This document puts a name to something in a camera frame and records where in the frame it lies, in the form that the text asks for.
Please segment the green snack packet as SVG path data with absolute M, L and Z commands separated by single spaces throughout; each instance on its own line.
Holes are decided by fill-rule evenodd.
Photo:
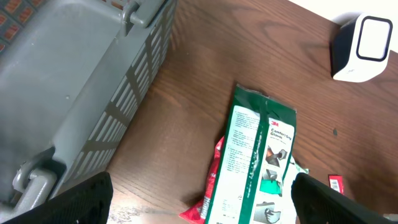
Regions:
M 206 223 L 284 223 L 297 112 L 237 85 Z

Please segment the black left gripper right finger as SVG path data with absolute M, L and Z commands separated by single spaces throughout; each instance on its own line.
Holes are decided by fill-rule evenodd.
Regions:
M 297 174 L 291 197 L 301 224 L 394 224 L 305 173 Z

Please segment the red snack packet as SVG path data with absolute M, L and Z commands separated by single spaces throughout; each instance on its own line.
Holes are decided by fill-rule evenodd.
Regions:
M 223 146 L 224 137 L 222 137 L 215 146 L 213 160 L 206 177 L 205 194 L 203 198 L 188 210 L 182 212 L 179 217 L 185 221 L 193 224 L 204 224 L 212 198 L 213 188 L 217 176 L 217 170 L 221 159 L 221 149 Z

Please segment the pale green wipes packet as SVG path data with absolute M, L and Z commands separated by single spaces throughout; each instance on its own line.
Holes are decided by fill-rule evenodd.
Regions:
M 282 212 L 280 216 L 281 224 L 295 224 L 297 219 L 297 212 L 292 201 L 291 190 L 292 184 L 299 173 L 309 174 L 309 169 L 302 168 L 292 157 L 284 178 L 284 185 L 282 190 Z

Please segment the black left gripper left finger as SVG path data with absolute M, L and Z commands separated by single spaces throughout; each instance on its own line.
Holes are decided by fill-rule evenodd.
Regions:
M 110 174 L 100 172 L 6 224 L 105 224 L 112 197 Z

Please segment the red Nescafe stick sachet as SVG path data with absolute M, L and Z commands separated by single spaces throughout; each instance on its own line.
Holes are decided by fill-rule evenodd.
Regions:
M 329 175 L 328 180 L 329 180 L 329 185 L 333 190 L 339 192 L 342 195 L 345 194 L 343 177 L 341 175 Z

